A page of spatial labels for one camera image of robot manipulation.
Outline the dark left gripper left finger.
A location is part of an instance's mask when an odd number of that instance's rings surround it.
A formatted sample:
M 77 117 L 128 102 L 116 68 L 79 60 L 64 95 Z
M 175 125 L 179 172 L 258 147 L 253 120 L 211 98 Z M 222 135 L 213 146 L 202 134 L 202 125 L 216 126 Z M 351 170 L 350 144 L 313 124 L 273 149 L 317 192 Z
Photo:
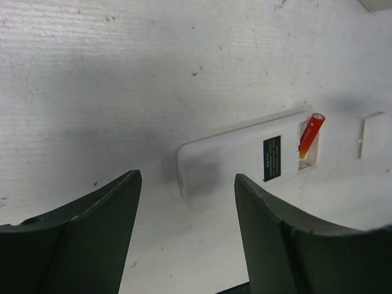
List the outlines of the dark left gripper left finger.
M 131 170 L 18 225 L 1 226 L 2 293 L 118 293 L 141 193 Z

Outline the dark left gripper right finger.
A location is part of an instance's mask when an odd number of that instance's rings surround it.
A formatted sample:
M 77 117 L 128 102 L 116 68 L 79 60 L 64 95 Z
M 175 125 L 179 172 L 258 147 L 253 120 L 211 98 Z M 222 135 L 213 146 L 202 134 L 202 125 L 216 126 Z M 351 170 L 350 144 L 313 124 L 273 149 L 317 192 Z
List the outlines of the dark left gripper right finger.
M 355 230 L 235 178 L 252 293 L 390 293 L 391 227 Z

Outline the white remote with red keypad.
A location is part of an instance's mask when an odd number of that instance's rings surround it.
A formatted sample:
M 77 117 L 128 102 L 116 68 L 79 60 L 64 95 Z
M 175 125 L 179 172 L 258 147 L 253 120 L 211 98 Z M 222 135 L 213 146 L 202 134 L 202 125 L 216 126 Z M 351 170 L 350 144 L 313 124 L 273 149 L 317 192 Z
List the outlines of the white remote with red keypad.
M 304 159 L 298 151 L 313 113 L 311 107 L 283 111 L 182 146 L 177 153 L 179 185 L 189 208 L 212 206 L 233 187 L 237 174 L 267 187 L 316 167 L 320 130 Z

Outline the red orange battery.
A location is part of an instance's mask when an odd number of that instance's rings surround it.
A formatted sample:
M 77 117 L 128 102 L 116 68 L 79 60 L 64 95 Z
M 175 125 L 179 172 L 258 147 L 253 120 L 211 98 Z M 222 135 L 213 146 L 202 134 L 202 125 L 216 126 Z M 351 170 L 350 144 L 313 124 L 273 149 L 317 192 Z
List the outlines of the red orange battery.
M 306 157 L 324 122 L 325 117 L 320 113 L 313 113 L 309 118 L 300 138 L 300 145 L 298 148 L 300 159 Z

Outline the white battery cover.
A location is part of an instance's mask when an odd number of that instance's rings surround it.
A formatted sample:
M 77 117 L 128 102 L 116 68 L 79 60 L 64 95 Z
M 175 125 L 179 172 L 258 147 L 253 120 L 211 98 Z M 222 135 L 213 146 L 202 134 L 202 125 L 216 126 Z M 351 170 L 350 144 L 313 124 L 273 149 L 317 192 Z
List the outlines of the white battery cover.
M 381 154 L 386 148 L 388 115 L 379 112 L 363 119 L 360 145 L 360 159 L 365 160 Z

